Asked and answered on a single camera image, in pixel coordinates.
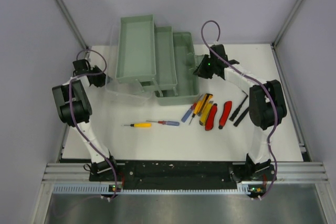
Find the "screwdriver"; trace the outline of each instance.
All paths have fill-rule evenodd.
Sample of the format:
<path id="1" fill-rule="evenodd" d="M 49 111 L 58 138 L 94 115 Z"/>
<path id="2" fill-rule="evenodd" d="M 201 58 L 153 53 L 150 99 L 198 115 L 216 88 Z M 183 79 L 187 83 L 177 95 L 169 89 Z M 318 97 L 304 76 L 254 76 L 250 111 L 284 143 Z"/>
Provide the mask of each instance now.
<path id="1" fill-rule="evenodd" d="M 218 128 L 221 130 L 224 126 L 225 123 L 230 115 L 231 112 L 231 108 L 232 108 L 232 101 L 227 101 L 226 103 L 224 103 L 224 109 L 223 109 L 223 114 L 219 119 L 219 126 Z"/>
<path id="2" fill-rule="evenodd" d="M 170 125 L 170 126 L 179 126 L 180 125 L 179 122 L 174 122 L 174 121 L 150 121 L 150 120 L 146 120 L 146 122 L 160 123 L 160 124 L 163 124 L 163 125 Z"/>
<path id="3" fill-rule="evenodd" d="M 195 108 L 195 110 L 194 110 L 194 113 L 193 113 L 193 115 L 192 115 L 192 117 L 191 117 L 191 120 L 190 120 L 190 122 L 189 122 L 189 125 L 191 124 L 191 122 L 192 122 L 192 120 L 194 119 L 195 115 L 199 112 L 201 106 L 202 106 L 202 101 L 198 101 L 198 102 L 197 102 L 197 105 L 196 105 L 196 108 Z"/>
<path id="4" fill-rule="evenodd" d="M 213 129 L 216 113 L 217 113 L 217 103 L 212 105 L 212 107 L 209 111 L 209 115 L 208 115 L 208 117 L 206 119 L 206 122 L 205 122 L 205 130 L 206 131 L 210 131 L 210 130 Z"/>
<path id="5" fill-rule="evenodd" d="M 189 118 L 189 116 L 193 113 L 193 111 L 196 108 L 196 105 L 197 105 L 198 101 L 201 99 L 201 97 L 202 97 L 202 95 L 197 99 L 197 101 L 184 114 L 184 116 L 181 119 L 182 123 L 185 123 L 187 121 L 187 119 Z"/>
<path id="6" fill-rule="evenodd" d="M 206 105 L 208 104 L 209 100 L 213 97 L 212 94 L 205 94 L 201 103 L 200 110 L 198 112 L 198 116 L 202 115 L 203 110 L 205 109 Z"/>
<path id="7" fill-rule="evenodd" d="M 152 127 L 151 123 L 133 123 L 133 124 L 124 124 L 122 126 L 138 127 L 138 128 L 148 128 Z"/>
<path id="8" fill-rule="evenodd" d="M 209 101 L 209 103 L 206 105 L 204 111 L 202 112 L 202 116 L 201 116 L 201 119 L 199 121 L 200 122 L 199 124 L 201 126 L 205 125 L 206 119 L 207 119 L 207 117 L 209 115 L 209 112 L 210 112 L 210 109 L 212 107 L 212 103 L 213 103 L 213 101 Z"/>
<path id="9" fill-rule="evenodd" d="M 244 102 L 246 101 L 246 99 L 248 98 L 248 95 L 245 96 L 245 98 L 243 99 L 243 101 L 240 103 L 240 105 L 236 108 L 236 110 L 232 113 L 231 117 L 229 118 L 230 121 L 233 122 L 233 120 L 236 118 L 236 116 L 238 115 L 241 107 L 243 106 Z"/>
<path id="10" fill-rule="evenodd" d="M 233 124 L 234 127 L 237 127 L 239 125 L 239 123 L 244 119 L 244 117 L 248 113 L 248 109 L 249 109 L 249 107 L 247 107 L 246 110 L 244 110 L 243 113 L 238 117 L 237 121 Z"/>

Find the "metal floor panel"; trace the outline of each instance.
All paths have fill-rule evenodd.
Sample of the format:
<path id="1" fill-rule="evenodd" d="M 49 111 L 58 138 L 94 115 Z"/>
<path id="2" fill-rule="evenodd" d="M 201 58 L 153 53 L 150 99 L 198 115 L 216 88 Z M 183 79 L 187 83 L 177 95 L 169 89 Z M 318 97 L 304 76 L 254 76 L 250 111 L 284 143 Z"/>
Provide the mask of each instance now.
<path id="1" fill-rule="evenodd" d="M 87 195 L 53 195 L 55 210 L 64 213 Z M 265 200 L 242 195 L 123 195 L 111 203 L 89 199 L 57 219 L 48 211 L 46 224 L 323 224 L 315 185 L 275 185 Z"/>

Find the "metal frame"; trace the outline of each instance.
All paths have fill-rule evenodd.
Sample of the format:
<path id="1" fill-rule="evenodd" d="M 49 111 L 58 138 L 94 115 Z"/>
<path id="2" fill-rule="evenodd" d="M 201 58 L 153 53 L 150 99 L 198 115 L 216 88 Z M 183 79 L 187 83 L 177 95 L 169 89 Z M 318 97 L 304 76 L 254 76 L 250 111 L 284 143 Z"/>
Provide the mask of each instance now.
<path id="1" fill-rule="evenodd" d="M 69 28 L 71 29 L 74 37 L 77 39 L 78 43 L 83 49 L 88 48 L 87 44 L 85 43 L 82 34 L 80 33 L 75 21 L 73 20 L 72 16 L 70 15 L 70 12 L 65 5 L 63 0 L 55 0 L 57 6 L 59 7 L 60 11 L 63 14 L 63 17 L 65 18 L 67 24 L 69 25 Z"/>
<path id="2" fill-rule="evenodd" d="M 282 37 L 284 36 L 285 32 L 287 31 L 288 27 L 290 24 L 293 22 L 294 18 L 296 17 L 299 9 L 301 8 L 302 4 L 304 3 L 305 0 L 297 0 L 294 4 L 294 7 L 290 11 L 289 15 L 285 19 L 284 24 L 282 25 L 277 37 L 274 40 L 273 45 L 276 47 L 279 45 Z"/>
<path id="3" fill-rule="evenodd" d="M 60 141 L 59 150 L 57 152 L 57 158 L 56 158 L 55 162 L 59 162 L 62 158 L 62 154 L 63 154 L 64 148 L 65 148 L 65 141 L 66 141 L 67 136 L 69 134 L 69 129 L 70 129 L 69 125 L 65 124 L 64 129 L 63 129 L 62 139 Z"/>
<path id="4" fill-rule="evenodd" d="M 91 182 L 90 173 L 83 169 L 84 163 L 47 164 L 42 184 L 108 184 L 114 182 Z M 315 184 L 329 183 L 322 162 L 278 162 L 275 184 Z M 255 185 L 261 182 L 243 181 L 242 184 Z"/>
<path id="5" fill-rule="evenodd" d="M 87 48 L 87 44 L 85 43 L 76 23 L 71 17 L 69 10 L 65 6 L 63 0 L 55 0 L 57 5 L 59 6 L 67 24 L 69 25 L 71 31 L 73 32 L 75 38 L 82 48 Z M 271 44 L 273 56 L 277 65 L 277 69 L 280 75 L 281 83 L 283 85 L 283 90 L 288 102 L 289 111 L 291 112 L 291 117 L 295 126 L 296 134 L 298 136 L 299 145 L 302 153 L 306 153 L 308 149 L 309 155 L 309 147 L 304 142 L 305 136 L 304 131 L 302 130 L 300 123 L 298 112 L 295 106 L 295 103 L 290 95 L 290 87 L 287 82 L 287 78 L 284 75 L 281 66 L 281 60 L 277 55 L 276 47 L 281 42 L 284 34 L 287 29 L 293 22 L 296 14 L 298 13 L 300 7 L 302 6 L 305 0 L 297 0 L 293 9 L 289 13 L 286 18 L 282 28 L 280 29 L 275 41 Z M 67 130 L 65 130 L 64 139 L 66 138 Z M 62 146 L 59 151 L 59 156 L 57 161 L 59 161 L 61 157 L 61 152 L 63 149 L 64 139 Z M 83 169 L 83 163 L 51 163 L 47 164 L 40 191 L 38 196 L 38 201 L 36 202 L 36 208 L 33 214 L 33 218 L 31 223 L 44 223 L 48 206 L 51 200 L 51 195 L 54 191 L 54 186 L 56 185 L 78 185 L 82 189 L 97 185 L 108 185 L 109 183 L 104 182 L 90 182 L 89 181 L 89 172 Z M 323 163 L 319 162 L 279 162 L 278 163 L 278 176 L 275 184 L 315 184 L 317 189 L 318 197 L 321 201 L 321 206 L 323 208 L 326 220 L 329 224 L 336 224 L 336 204 L 333 199 L 333 193 L 329 184 L 329 180 L 327 174 L 325 172 Z M 259 184 L 260 182 L 246 182 L 243 181 L 241 185 L 253 185 Z M 136 194 L 139 191 L 130 191 L 129 194 Z M 155 194 L 165 193 L 163 191 L 154 191 Z M 204 193 L 208 194 L 220 194 L 220 191 L 205 191 Z"/>

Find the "white work surface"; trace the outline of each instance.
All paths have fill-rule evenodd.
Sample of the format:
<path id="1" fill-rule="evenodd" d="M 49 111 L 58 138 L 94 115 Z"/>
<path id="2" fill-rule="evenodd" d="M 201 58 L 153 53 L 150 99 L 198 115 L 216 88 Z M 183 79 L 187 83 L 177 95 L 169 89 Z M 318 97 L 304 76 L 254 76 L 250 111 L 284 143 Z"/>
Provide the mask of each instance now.
<path id="1" fill-rule="evenodd" d="M 208 54 L 204 45 L 195 45 L 197 55 Z M 108 58 L 109 47 L 95 46 Z M 264 45 L 225 45 L 229 59 L 235 59 L 256 76 L 265 80 L 280 80 L 271 47 Z M 99 56 L 90 55 L 91 64 L 103 67 Z M 93 114 L 92 127 L 98 139 L 107 146 L 115 159 L 186 160 L 186 161 L 244 161 L 252 142 L 254 126 L 247 115 L 238 127 L 227 121 L 222 130 L 218 121 L 226 101 L 233 102 L 231 113 L 241 103 L 245 94 L 233 84 L 214 75 L 210 80 L 200 78 L 200 93 L 211 93 L 218 104 L 215 126 L 205 131 L 199 117 L 191 125 L 179 127 L 153 123 L 151 128 L 122 127 L 122 124 L 145 120 L 181 121 L 190 105 L 159 106 L 155 96 L 143 106 L 112 102 L 103 88 L 90 87 L 87 95 Z M 248 106 L 248 100 L 240 113 Z M 90 158 L 76 129 L 70 128 L 63 158 Z M 297 136 L 288 111 L 272 137 L 272 149 L 278 161 L 302 161 Z"/>

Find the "black handle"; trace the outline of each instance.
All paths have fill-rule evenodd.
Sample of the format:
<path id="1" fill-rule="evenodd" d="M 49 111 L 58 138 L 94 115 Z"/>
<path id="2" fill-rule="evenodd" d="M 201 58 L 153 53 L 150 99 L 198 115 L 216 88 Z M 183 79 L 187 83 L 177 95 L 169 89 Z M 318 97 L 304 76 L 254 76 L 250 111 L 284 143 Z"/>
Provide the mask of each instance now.
<path id="1" fill-rule="evenodd" d="M 232 113 L 231 117 L 229 118 L 230 121 L 233 122 L 233 120 L 236 118 L 236 116 L 238 115 L 238 113 L 240 112 L 241 107 L 243 106 L 244 102 L 246 101 L 246 99 L 248 98 L 248 95 L 245 96 L 245 98 L 243 99 L 243 101 L 240 103 L 240 105 L 236 108 L 236 110 Z"/>
<path id="2" fill-rule="evenodd" d="M 240 115 L 240 117 L 238 117 L 237 121 L 233 124 L 234 127 L 237 127 L 239 125 L 239 123 L 244 119 L 244 117 L 246 116 L 247 112 L 248 112 L 248 108 L 246 108 L 246 110 L 244 110 L 244 112 Z"/>

